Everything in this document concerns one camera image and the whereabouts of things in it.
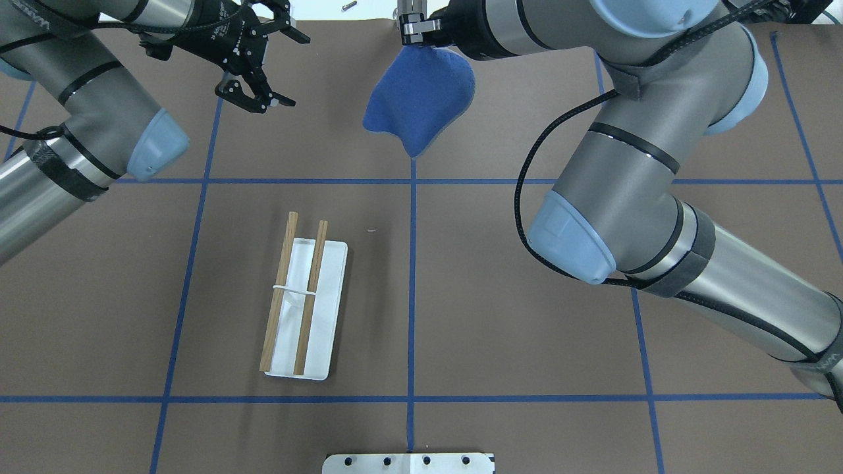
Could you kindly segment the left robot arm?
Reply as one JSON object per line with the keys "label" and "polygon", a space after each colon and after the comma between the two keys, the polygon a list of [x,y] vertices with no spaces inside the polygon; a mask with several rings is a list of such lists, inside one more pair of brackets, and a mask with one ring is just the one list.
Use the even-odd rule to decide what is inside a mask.
{"label": "left robot arm", "polygon": [[294,101],[271,89],[264,73],[274,32],[308,44],[287,1],[266,1],[262,21],[252,1],[3,1],[2,71],[40,84],[67,119],[39,132],[3,127],[22,145],[2,164],[2,262],[15,258],[123,175],[145,181],[165,170],[189,138],[94,31],[135,33],[160,61],[175,48],[215,64],[215,93],[264,113]]}

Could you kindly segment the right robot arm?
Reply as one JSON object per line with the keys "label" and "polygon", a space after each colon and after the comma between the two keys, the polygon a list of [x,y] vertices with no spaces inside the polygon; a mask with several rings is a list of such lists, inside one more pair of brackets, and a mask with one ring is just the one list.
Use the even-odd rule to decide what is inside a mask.
{"label": "right robot arm", "polygon": [[[514,194],[524,247],[554,272],[684,301],[841,404],[841,299],[810,285],[672,196],[705,136],[751,114],[768,72],[741,24],[765,1],[452,1],[425,15],[398,3],[404,45],[455,46],[473,60],[593,49],[613,90],[552,121],[530,149]],[[595,120],[528,231],[523,179],[564,121]]]}

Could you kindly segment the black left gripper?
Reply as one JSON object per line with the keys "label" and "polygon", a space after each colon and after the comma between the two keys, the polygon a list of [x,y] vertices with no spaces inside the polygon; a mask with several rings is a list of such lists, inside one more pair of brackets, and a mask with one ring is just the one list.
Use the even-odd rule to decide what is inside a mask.
{"label": "black left gripper", "polygon": [[[268,21],[257,18],[256,4],[270,11]],[[259,114],[276,106],[296,106],[294,99],[273,91],[267,81],[261,67],[268,43],[265,36],[280,32],[298,44],[310,44],[311,38],[296,28],[289,1],[245,1],[245,6],[252,10],[244,10],[229,23],[179,33],[177,47],[222,67],[215,93],[229,104]],[[186,26],[217,23],[239,8],[232,1],[196,1]]]}

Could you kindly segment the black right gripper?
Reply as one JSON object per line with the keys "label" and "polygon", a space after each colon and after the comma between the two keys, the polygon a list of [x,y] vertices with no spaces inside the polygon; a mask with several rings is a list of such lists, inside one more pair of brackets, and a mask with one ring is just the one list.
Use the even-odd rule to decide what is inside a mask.
{"label": "black right gripper", "polygon": [[483,1],[450,1],[425,18],[422,13],[399,13],[398,33],[403,46],[456,46],[475,61],[491,59]]}

